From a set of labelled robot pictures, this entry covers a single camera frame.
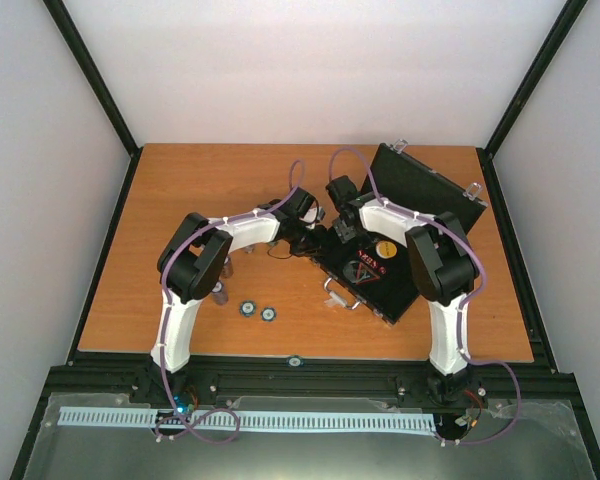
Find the white dealer button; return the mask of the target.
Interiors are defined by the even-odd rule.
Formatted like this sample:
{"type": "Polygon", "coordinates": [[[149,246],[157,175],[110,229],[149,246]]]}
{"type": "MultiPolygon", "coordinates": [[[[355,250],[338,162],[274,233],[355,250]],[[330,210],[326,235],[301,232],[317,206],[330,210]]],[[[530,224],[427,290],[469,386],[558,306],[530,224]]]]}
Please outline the white dealer button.
{"type": "Polygon", "coordinates": [[[390,259],[397,255],[398,248],[392,242],[388,240],[378,241],[375,245],[377,255],[382,259],[390,259]]]}

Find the triangular all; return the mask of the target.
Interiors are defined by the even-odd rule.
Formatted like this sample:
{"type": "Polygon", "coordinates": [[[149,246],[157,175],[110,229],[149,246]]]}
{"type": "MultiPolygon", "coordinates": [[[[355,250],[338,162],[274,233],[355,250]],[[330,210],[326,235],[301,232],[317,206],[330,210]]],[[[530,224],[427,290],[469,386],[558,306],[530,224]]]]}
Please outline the triangular all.
{"type": "Polygon", "coordinates": [[[379,281],[383,274],[360,260],[351,260],[343,268],[345,278],[353,285],[379,281]]]}

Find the black poker set case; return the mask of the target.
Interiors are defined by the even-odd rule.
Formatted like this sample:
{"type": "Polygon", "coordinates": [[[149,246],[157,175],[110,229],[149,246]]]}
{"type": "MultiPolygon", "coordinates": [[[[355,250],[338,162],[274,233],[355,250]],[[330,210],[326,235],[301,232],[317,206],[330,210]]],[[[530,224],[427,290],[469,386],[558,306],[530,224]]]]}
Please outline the black poker set case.
{"type": "Polygon", "coordinates": [[[327,186],[338,218],[316,262],[386,322],[395,324],[422,293],[451,298],[478,270],[456,241],[401,209],[432,215],[464,238],[486,203],[414,157],[382,143],[361,187],[341,176],[327,186]]]}

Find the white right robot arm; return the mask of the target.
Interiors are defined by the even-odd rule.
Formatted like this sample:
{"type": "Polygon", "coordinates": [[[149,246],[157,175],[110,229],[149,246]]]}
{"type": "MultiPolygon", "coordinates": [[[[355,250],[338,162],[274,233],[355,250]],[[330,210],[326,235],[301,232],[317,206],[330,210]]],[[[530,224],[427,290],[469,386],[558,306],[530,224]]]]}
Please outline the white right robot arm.
{"type": "Polygon", "coordinates": [[[376,234],[406,249],[412,283],[429,305],[429,362],[444,376],[465,370],[471,361],[466,348],[468,304],[475,279],[485,271],[457,217],[399,206],[376,188],[363,195],[347,176],[330,180],[326,191],[338,212],[333,229],[342,243],[376,234]]]}

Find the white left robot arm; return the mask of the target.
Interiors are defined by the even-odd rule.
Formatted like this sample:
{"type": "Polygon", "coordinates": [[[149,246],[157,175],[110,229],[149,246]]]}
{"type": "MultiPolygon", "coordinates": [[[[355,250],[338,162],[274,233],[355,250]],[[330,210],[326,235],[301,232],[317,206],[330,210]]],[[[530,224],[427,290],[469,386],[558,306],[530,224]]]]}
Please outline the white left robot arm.
{"type": "Polygon", "coordinates": [[[181,400],[188,378],[181,370],[190,358],[190,342],[197,313],[220,280],[229,254],[256,244],[285,241],[294,256],[320,251],[326,229],[317,199],[294,188],[281,199],[253,210],[222,218],[188,214],[176,229],[157,262],[163,296],[159,332],[151,357],[162,368],[152,388],[166,402],[181,400]]]}

